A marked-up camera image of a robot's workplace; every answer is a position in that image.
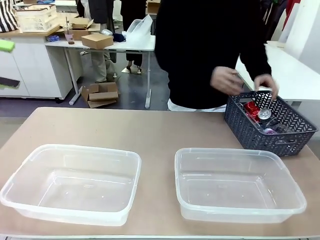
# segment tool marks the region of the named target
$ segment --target white table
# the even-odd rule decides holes
[[[279,86],[279,96],[281,98],[293,102],[292,106],[294,107],[299,107],[302,101],[320,101],[320,74],[281,48],[269,45],[266,45],[265,48],[272,69],[272,76]],[[240,58],[235,69],[239,72],[247,87],[254,90],[254,82]]]
[[[73,75],[73,68],[70,61],[70,53],[68,50],[70,49],[80,49],[86,50],[87,52],[100,52],[108,50],[110,53],[130,53],[130,54],[147,54],[147,93],[145,98],[145,108],[148,109],[150,107],[150,99],[151,99],[151,88],[150,88],[150,59],[151,52],[155,50],[156,36],[151,35],[148,40],[143,41],[146,44],[136,45],[130,44],[129,42],[115,42],[112,46],[106,47],[103,50],[95,50],[84,46],[81,41],[74,41],[74,44],[68,44],[67,40],[63,39],[60,41],[47,42],[45,45],[48,47],[61,47],[64,48],[64,53],[67,59],[72,84],[75,90],[75,95],[70,100],[69,104],[73,105],[75,101],[79,98],[81,94],[82,87],[79,89],[77,85],[77,79]]]

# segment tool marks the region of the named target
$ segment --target black sweater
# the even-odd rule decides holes
[[[161,0],[155,55],[168,72],[171,101],[193,109],[227,103],[210,86],[215,67],[234,69],[240,55],[252,79],[271,74],[260,0]]]

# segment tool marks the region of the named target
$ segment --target clear plastic container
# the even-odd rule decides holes
[[[0,191],[3,205],[29,218],[122,226],[141,169],[138,154],[47,144],[34,150]]]
[[[147,15],[144,19],[134,20],[125,33],[126,42],[131,46],[144,46],[151,37],[152,18]]]
[[[226,223],[281,223],[307,201],[274,153],[184,148],[175,155],[175,187],[185,219]]]

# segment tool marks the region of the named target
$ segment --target can lid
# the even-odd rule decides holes
[[[259,111],[258,113],[258,117],[261,119],[261,120],[267,120],[271,117],[271,110],[268,109],[268,108],[263,108]]]

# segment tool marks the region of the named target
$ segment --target white cabinet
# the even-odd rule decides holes
[[[0,51],[0,77],[20,81],[18,88],[0,86],[0,96],[29,96],[12,53]]]
[[[68,63],[62,47],[46,47],[41,36],[7,38],[15,42],[12,53],[0,52],[0,77],[19,80],[18,89],[1,88],[0,97],[64,99],[72,89]],[[71,54],[73,74],[82,75],[79,52]]]

